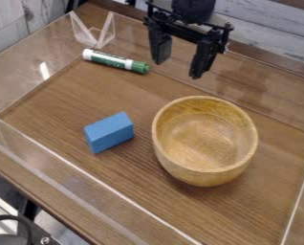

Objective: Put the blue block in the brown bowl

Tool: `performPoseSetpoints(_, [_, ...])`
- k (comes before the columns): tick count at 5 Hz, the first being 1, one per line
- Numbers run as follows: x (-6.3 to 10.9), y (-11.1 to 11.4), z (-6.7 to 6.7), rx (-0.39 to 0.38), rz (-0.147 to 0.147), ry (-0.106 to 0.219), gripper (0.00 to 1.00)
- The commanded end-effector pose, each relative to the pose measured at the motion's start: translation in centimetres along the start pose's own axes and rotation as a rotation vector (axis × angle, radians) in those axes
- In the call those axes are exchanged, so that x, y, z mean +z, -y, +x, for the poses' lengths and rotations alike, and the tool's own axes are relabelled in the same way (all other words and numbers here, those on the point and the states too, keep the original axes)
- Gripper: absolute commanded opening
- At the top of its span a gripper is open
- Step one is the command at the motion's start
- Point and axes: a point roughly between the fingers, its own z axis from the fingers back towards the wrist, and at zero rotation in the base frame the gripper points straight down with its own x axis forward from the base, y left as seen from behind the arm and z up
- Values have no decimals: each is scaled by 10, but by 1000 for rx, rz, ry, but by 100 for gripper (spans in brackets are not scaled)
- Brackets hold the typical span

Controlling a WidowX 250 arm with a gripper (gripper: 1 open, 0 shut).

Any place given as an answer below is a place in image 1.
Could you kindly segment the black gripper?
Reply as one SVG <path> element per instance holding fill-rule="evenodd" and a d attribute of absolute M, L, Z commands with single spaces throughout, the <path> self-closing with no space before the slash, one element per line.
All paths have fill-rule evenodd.
<path fill-rule="evenodd" d="M 150 55 L 157 65 L 170 55 L 172 35 L 197 44 L 189 76 L 201 78 L 217 52 L 226 50 L 233 25 L 214 12 L 216 0 L 145 0 Z"/>

